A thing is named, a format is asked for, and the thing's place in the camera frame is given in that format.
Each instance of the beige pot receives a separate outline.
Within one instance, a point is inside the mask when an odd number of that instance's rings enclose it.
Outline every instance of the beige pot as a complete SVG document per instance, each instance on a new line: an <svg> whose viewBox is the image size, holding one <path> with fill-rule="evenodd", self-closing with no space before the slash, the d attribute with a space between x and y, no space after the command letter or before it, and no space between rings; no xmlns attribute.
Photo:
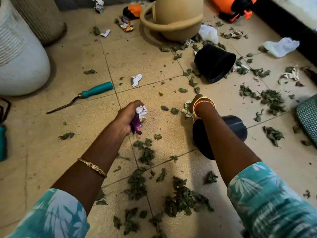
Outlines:
<svg viewBox="0 0 317 238"><path fill-rule="evenodd" d="M169 40L185 41L198 33L203 5L204 0L156 0L141 12L140 19L144 26ZM151 9L153 23L145 19Z"/></svg>

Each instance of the white container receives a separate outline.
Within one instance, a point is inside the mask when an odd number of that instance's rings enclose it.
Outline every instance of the white container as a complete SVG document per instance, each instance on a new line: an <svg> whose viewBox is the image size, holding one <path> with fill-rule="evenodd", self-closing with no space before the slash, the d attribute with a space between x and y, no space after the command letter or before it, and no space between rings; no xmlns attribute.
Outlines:
<svg viewBox="0 0 317 238"><path fill-rule="evenodd" d="M50 62L41 43L10 0L1 0L0 95L29 94L49 76Z"/></svg>

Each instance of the black pot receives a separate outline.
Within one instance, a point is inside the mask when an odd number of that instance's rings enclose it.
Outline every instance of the black pot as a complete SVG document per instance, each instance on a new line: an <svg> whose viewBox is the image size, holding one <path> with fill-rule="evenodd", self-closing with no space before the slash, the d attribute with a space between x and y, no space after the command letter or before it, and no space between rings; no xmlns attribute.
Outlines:
<svg viewBox="0 0 317 238"><path fill-rule="evenodd" d="M247 139L248 130L241 119L233 115L223 116L222 119L242 142ZM215 160L209 144L204 122L201 119L196 120L193 125L193 140L199 151L206 158Z"/></svg>
<svg viewBox="0 0 317 238"><path fill-rule="evenodd" d="M208 82L215 83L231 70L236 62L236 55L207 44L197 52L194 62Z"/></svg>

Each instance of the teal handle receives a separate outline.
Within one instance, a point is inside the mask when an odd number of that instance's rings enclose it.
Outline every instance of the teal handle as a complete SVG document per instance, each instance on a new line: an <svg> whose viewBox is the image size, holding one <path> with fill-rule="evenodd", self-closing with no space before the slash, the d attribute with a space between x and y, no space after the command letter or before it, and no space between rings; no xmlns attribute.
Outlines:
<svg viewBox="0 0 317 238"><path fill-rule="evenodd" d="M7 128L5 125L0 126L0 162L7 158L7 138L5 132Z"/></svg>
<svg viewBox="0 0 317 238"><path fill-rule="evenodd" d="M112 83L106 82L106 83L100 84L96 87L93 87L93 88L89 89L88 91L82 91L81 97L88 98L92 95L102 94L102 93L109 91L109 90L112 90L112 89L113 89Z"/></svg>

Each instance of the gold bracelet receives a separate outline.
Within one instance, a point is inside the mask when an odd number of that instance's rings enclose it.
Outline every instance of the gold bracelet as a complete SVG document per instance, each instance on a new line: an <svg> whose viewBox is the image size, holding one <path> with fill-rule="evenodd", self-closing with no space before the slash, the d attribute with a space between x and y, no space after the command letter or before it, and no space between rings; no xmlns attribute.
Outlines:
<svg viewBox="0 0 317 238"><path fill-rule="evenodd" d="M203 98L210 100L210 102L212 103L212 105L214 106L214 108L216 108L215 103L214 103L213 100L211 100L209 97L206 97L206 96L200 97L199 99L196 100L196 102L195 102L194 105L193 105L193 110L192 110L192 111L193 111L193 114L194 114L194 118L195 118L195 119L196 119L196 118L201 119L200 117L198 117L198 116L196 115L195 105L196 105L196 103L197 103L200 99L203 99Z"/></svg>
<svg viewBox="0 0 317 238"><path fill-rule="evenodd" d="M78 161L83 162L84 164L86 164L88 167L94 169L95 171L97 171L99 174L101 174L104 178L107 178L107 174L105 172L103 172L103 170L101 168L99 168L97 165L94 165L91 162L88 162L87 160L84 160L82 158L78 158Z"/></svg>

